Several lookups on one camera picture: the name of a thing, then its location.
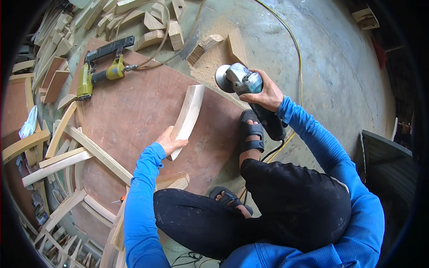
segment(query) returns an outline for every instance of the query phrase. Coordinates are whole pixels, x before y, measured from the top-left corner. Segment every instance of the hand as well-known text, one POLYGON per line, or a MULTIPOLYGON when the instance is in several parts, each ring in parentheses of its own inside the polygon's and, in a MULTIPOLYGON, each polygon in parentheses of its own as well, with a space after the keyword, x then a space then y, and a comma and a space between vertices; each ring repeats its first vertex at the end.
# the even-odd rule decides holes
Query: hand
POLYGON ((175 142, 171 141, 170 135, 172 131, 173 131, 173 126, 167 127, 167 129, 164 132, 162 132, 162 134, 155 141, 162 146, 166 156, 171 155, 172 152, 174 152, 176 149, 181 148, 188 143, 188 140, 177 140, 175 142))
POLYGON ((264 83, 264 87, 262 92, 258 94, 241 94, 240 100, 248 103, 257 103, 267 110, 277 112, 280 104, 283 102, 284 94, 264 71, 258 69, 249 70, 259 73, 262 78, 262 82, 264 83))

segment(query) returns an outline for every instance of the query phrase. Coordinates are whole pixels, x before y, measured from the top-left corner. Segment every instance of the black pants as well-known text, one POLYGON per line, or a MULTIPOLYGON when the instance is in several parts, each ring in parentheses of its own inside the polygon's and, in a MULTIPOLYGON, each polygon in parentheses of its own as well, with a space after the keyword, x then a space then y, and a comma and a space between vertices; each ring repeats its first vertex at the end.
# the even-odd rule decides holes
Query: black pants
POLYGON ((179 189, 154 194, 156 225, 188 249, 226 259, 235 249, 258 241, 308 252, 335 243, 350 221, 347 190, 326 174, 291 163, 246 159, 246 188, 261 216, 179 189))

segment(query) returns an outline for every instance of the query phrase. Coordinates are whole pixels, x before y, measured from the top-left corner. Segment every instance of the yellow nail gun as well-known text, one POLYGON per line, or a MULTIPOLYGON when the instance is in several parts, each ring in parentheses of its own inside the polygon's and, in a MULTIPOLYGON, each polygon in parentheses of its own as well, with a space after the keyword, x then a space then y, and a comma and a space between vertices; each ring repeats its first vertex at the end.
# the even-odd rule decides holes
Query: yellow nail gun
POLYGON ((122 78, 124 77, 124 72, 137 68, 135 64, 124 66, 123 63, 122 49, 132 45, 134 45, 134 36, 129 36, 86 53, 84 65, 79 71, 78 101, 91 99, 94 84, 105 80, 122 78), (107 70, 95 73, 97 65, 94 61, 115 51, 116 55, 112 65, 107 70))

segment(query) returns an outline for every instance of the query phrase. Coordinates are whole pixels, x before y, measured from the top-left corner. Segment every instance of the sawdust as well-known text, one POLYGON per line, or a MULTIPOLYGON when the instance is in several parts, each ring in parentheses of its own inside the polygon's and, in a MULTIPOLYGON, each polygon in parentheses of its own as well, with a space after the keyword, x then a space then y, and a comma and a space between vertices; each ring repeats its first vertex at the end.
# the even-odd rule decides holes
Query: sawdust
POLYGON ((234 59, 230 57, 230 52, 227 43, 228 33, 237 29, 238 27, 233 24, 224 16, 220 16, 210 29, 202 29, 197 34, 198 40, 204 40, 209 35, 219 34, 224 40, 211 50, 206 52, 195 64, 190 67, 190 74, 198 81, 208 84, 214 91, 220 95, 232 100, 242 108, 249 108, 247 103, 241 102, 236 94, 228 94, 223 92, 216 83, 215 73, 219 66, 224 64, 235 63, 234 59))

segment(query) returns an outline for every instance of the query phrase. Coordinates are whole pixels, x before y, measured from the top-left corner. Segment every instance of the blue long-sleeve shirt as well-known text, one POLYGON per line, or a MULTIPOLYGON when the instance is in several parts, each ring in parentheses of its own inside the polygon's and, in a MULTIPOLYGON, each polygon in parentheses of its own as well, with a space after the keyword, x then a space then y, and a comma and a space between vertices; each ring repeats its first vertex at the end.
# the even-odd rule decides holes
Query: blue long-sleeve shirt
MULTIPOLYGON (((349 226, 335 245, 302 253, 291 247, 254 243, 233 251, 221 267, 375 267, 384 234, 380 200, 362 184, 355 164, 338 140, 301 106, 285 96, 276 115, 296 131, 328 175, 347 185, 352 206, 349 226)), ((131 180, 124 214, 130 268, 170 267, 158 241, 153 207, 155 179, 165 157, 158 143, 147 147, 131 180)))

